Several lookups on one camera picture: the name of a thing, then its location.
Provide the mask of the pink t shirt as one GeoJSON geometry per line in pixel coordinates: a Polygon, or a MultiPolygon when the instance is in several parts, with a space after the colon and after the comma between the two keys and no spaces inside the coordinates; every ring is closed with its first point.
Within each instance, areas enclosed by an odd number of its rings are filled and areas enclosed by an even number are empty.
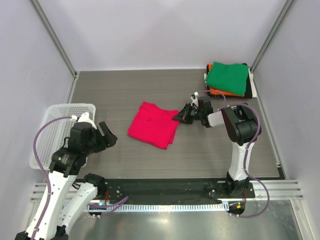
{"type": "Polygon", "coordinates": [[[166,110],[144,101],[135,115],[127,135],[138,141],[166,150],[174,142],[179,122],[178,110],[166,110]]]}

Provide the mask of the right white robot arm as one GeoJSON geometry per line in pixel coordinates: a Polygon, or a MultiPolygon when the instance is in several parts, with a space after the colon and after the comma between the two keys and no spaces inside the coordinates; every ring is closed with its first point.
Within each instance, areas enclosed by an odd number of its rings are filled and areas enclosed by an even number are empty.
{"type": "Polygon", "coordinates": [[[172,120],[191,125],[200,121],[206,128],[224,125],[232,142],[232,156],[225,179],[225,191],[236,198],[249,187],[248,167],[253,146],[261,134],[261,121],[257,111],[246,103],[214,111],[209,103],[187,103],[172,120]]]}

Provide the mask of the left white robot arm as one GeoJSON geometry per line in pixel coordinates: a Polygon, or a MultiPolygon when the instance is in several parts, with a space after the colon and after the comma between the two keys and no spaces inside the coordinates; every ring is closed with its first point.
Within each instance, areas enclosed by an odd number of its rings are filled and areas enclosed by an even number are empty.
{"type": "Polygon", "coordinates": [[[67,240],[70,230],[83,209],[93,200],[102,199],[107,192],[105,178],[87,174],[75,196],[63,208],[67,194],[87,157],[114,146],[118,138],[102,121],[95,126],[91,120],[78,120],[69,136],[51,157],[45,174],[46,189],[29,227],[19,232],[17,240],[67,240]]]}

